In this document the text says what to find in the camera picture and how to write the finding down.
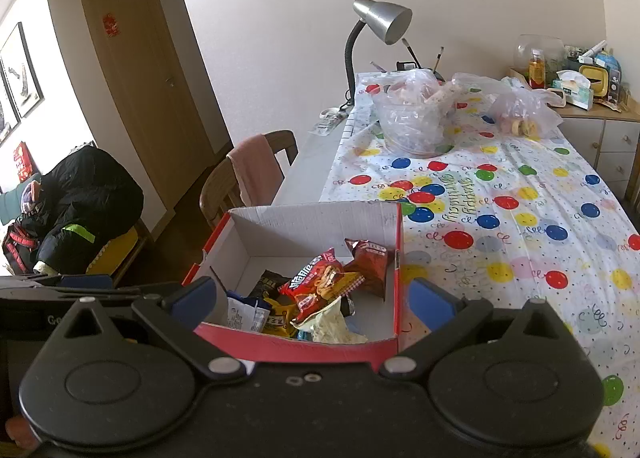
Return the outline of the brown foil chip bag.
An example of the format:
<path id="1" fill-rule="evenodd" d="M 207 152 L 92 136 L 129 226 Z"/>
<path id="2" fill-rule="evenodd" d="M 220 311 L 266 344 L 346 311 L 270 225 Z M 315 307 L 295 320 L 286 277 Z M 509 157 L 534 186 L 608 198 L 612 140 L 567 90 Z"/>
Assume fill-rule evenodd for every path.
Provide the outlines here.
<path id="1" fill-rule="evenodd" d="M 357 287 L 378 298 L 386 298 L 386 268 L 390 257 L 384 246 L 370 240 L 345 239 L 352 260 L 345 265 L 347 273 L 357 273 L 362 283 Z"/>

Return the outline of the brown M&M packet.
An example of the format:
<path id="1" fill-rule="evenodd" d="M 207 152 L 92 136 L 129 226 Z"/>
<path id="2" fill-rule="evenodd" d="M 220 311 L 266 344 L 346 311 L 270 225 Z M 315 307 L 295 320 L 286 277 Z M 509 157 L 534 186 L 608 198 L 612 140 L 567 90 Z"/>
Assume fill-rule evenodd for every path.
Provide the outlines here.
<path id="1" fill-rule="evenodd" d="M 271 270 L 265 270 L 248 296 L 253 299 L 276 300 L 280 296 L 280 289 L 287 285 L 289 281 L 289 277 L 282 276 Z"/>

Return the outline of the cream white snack packet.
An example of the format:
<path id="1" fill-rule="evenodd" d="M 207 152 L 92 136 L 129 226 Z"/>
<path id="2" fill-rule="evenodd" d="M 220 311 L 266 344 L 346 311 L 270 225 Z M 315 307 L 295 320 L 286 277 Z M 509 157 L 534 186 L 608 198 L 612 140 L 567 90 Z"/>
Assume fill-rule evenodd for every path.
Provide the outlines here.
<path id="1" fill-rule="evenodd" d="M 308 316 L 302 322 L 292 322 L 298 331 L 311 335 L 314 343 L 329 345 L 354 345 L 367 343 L 368 339 L 361 334 L 355 334 L 345 322 L 341 312 L 342 299 L 337 298 L 322 310 Z"/>

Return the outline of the red chip packet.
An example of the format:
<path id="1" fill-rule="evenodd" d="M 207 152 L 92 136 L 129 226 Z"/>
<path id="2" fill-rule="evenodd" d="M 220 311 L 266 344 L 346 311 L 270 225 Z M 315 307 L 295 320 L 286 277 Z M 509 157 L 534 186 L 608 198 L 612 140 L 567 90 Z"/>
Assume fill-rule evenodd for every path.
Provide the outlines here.
<path id="1" fill-rule="evenodd" d="M 280 289 L 298 307 L 294 322 L 302 322 L 311 314 L 322 310 L 337 298 L 346 296 L 362 283 L 357 273 L 347 273 L 336 258 L 333 248 L 322 252 L 307 263 Z"/>

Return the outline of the red white cardboard box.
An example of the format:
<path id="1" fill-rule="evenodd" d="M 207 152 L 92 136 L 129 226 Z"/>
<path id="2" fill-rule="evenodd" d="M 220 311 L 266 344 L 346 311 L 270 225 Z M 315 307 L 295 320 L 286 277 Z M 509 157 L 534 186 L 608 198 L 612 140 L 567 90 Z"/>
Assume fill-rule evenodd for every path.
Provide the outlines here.
<path id="1" fill-rule="evenodd" d="M 244 362 L 378 368 L 398 352 L 401 223 L 381 201 L 226 212 L 186 276 L 217 287 L 196 334 Z"/>

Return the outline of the white blue biscuit packet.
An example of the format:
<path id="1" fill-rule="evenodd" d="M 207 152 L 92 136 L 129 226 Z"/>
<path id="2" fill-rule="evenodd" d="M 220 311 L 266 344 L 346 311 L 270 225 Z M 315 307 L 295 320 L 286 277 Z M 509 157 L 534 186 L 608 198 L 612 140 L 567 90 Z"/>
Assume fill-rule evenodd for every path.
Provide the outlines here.
<path id="1" fill-rule="evenodd" d="M 270 305 L 262 299 L 246 298 L 235 292 L 227 292 L 228 310 L 226 326 L 230 329 L 258 332 L 264 330 L 270 315 Z"/>

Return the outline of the balloon pattern tablecloth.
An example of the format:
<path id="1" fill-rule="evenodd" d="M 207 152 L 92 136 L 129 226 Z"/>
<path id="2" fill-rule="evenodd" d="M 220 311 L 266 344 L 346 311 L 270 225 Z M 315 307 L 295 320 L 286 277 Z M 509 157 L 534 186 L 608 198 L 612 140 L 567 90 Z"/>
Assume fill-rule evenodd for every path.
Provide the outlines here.
<path id="1" fill-rule="evenodd" d="M 547 300 L 597 369 L 602 456 L 639 452 L 639 234 L 558 130 L 517 136 L 491 107 L 504 84 L 457 74 L 445 141 L 431 158 L 390 148 L 376 121 L 387 74 L 356 80 L 354 127 L 322 196 L 383 200 L 404 217 L 402 277 L 503 308 Z"/>

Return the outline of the wooden chair with pink cloth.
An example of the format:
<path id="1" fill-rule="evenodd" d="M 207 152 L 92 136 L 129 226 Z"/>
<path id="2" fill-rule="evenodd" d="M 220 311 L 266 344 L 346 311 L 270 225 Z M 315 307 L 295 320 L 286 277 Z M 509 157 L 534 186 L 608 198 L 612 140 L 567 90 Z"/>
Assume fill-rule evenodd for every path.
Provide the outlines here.
<path id="1" fill-rule="evenodd" d="M 254 135 L 232 148 L 206 178 L 198 204 L 214 230 L 230 209 L 270 206 L 284 182 L 277 154 L 292 166 L 298 149 L 294 133 L 279 130 Z"/>

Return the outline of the clear plastic bag large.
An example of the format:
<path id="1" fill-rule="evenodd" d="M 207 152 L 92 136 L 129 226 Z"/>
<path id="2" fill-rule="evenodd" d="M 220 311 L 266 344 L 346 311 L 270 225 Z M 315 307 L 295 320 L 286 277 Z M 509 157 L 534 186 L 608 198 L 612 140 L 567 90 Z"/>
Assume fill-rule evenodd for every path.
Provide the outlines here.
<path id="1" fill-rule="evenodd" d="M 386 148 L 411 158 L 432 158 L 445 145 L 447 116 L 461 97 L 456 82 L 440 84 L 430 70 L 379 74 L 366 83 Z"/>

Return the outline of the wooden door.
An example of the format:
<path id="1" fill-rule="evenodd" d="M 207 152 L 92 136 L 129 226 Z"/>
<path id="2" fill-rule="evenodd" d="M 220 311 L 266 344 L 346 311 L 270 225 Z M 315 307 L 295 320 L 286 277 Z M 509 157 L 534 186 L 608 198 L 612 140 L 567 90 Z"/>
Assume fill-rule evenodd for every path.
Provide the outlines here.
<path id="1" fill-rule="evenodd" d="M 231 146 L 204 66 L 180 57 L 161 0 L 80 0 L 120 121 L 164 210 L 161 232 L 186 192 Z"/>

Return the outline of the white drawer cabinet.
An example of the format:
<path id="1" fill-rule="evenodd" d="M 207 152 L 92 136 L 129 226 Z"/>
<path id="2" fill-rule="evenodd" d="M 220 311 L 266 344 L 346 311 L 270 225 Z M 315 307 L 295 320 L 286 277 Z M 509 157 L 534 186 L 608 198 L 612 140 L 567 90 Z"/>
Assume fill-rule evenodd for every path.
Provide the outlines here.
<path id="1" fill-rule="evenodd" d="M 639 103 L 624 93 L 618 111 L 594 103 L 556 108 L 560 130 L 614 195 L 635 202 L 639 192 Z"/>

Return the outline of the tissue box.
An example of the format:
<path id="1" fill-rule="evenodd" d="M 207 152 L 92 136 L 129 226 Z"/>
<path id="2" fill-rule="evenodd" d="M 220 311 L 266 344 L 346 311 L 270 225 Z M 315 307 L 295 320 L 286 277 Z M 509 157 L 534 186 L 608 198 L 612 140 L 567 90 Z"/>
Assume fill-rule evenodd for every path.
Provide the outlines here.
<path id="1" fill-rule="evenodd" d="M 552 88 L 561 90 L 566 102 L 585 111 L 593 105 L 593 89 L 591 81 L 575 70 L 559 70 L 552 81 Z"/>

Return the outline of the yellow device on cabinet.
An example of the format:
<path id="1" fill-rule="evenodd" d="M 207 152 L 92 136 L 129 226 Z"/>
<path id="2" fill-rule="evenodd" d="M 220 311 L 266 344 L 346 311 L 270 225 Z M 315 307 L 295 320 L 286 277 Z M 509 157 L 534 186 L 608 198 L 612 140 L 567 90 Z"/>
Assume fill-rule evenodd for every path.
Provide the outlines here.
<path id="1" fill-rule="evenodd" d="M 618 102 L 622 84 L 622 73 L 619 69 L 582 65 L 579 67 L 579 72 L 590 81 L 595 98 L 611 103 Z"/>

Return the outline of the glass bowl on cabinet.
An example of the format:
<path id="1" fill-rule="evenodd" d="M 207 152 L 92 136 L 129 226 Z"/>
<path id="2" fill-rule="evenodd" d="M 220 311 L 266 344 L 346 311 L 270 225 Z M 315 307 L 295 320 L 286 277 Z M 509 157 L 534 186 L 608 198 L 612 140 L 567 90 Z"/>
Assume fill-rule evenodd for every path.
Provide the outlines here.
<path id="1" fill-rule="evenodd" d="M 513 69 L 527 78 L 529 64 L 535 55 L 544 61 L 546 83 L 550 85 L 556 79 L 558 71 L 565 69 L 567 61 L 565 45 L 554 36 L 521 34 L 514 46 Z"/>

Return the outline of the framed wall picture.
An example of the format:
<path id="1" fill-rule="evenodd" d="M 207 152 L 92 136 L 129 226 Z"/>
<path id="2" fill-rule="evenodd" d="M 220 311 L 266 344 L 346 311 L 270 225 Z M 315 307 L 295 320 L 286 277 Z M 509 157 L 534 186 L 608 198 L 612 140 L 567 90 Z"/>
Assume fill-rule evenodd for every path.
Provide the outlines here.
<path id="1" fill-rule="evenodd" d="M 17 119 L 21 121 L 43 100 L 21 22 L 2 45 L 1 68 Z"/>

